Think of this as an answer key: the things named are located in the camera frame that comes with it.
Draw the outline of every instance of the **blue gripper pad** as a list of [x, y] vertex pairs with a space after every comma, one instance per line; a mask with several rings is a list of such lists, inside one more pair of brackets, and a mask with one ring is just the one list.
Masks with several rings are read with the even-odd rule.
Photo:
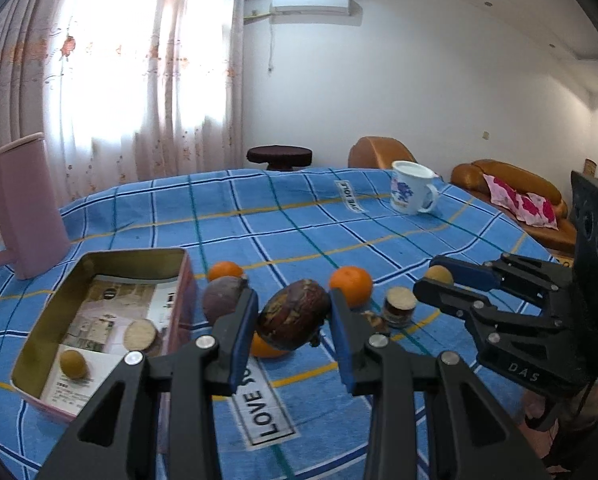
[[338, 288], [330, 291], [330, 303], [332, 305], [332, 317], [330, 319], [330, 333], [335, 344], [337, 363], [339, 364], [339, 376], [346, 390], [351, 394], [356, 381], [352, 368], [352, 346], [349, 337], [351, 317], [354, 316], [346, 300]]
[[491, 269], [448, 258], [448, 256], [436, 256], [430, 260], [430, 267], [435, 265], [444, 266], [450, 271], [455, 283], [476, 288], [477, 290], [492, 290], [501, 284], [500, 278]]
[[250, 355], [250, 346], [252, 345], [252, 335], [255, 331], [255, 323], [257, 322], [257, 314], [259, 311], [259, 299], [257, 298], [257, 293], [252, 289], [247, 290], [249, 290], [251, 294], [247, 296], [244, 294], [241, 295], [235, 311], [236, 315], [243, 315], [231, 351], [228, 384], [233, 393], [236, 392], [237, 386], [241, 383], [243, 373], [246, 370], [248, 356]]

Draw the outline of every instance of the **silver screw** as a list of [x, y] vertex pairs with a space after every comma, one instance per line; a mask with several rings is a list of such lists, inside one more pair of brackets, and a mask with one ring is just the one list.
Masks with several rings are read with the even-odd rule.
[[215, 346], [215, 342], [215, 338], [211, 335], [202, 335], [197, 338], [195, 345], [202, 350], [207, 350], [208, 348]]
[[124, 361], [126, 362], [127, 365], [138, 365], [141, 361], [143, 361], [144, 359], [144, 354], [142, 354], [141, 352], [138, 352], [137, 350], [134, 350], [132, 352], [128, 352], [126, 354], [126, 357], [124, 357]]
[[458, 365], [460, 358], [456, 352], [445, 351], [441, 354], [441, 361], [449, 366]]
[[383, 334], [372, 334], [368, 339], [368, 343], [374, 348], [384, 348], [388, 346], [388, 338]]

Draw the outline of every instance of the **stool seat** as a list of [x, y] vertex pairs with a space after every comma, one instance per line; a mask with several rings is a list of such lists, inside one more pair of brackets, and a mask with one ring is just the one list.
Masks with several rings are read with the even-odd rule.
[[308, 148], [298, 146], [256, 146], [250, 148], [246, 154], [250, 162], [268, 163], [271, 171], [292, 171], [293, 168], [304, 168], [313, 162], [313, 152]]

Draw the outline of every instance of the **white mug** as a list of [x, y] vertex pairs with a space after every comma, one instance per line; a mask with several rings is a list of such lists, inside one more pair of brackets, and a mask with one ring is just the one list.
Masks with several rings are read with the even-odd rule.
[[393, 162], [390, 203], [393, 209], [406, 215], [429, 213], [437, 204], [439, 192], [432, 184], [434, 171], [405, 160]]

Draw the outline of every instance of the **floral curtain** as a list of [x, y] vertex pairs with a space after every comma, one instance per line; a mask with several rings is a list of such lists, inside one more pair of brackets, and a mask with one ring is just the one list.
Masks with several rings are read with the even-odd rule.
[[244, 0], [11, 0], [0, 146], [44, 131], [59, 205], [242, 166]]

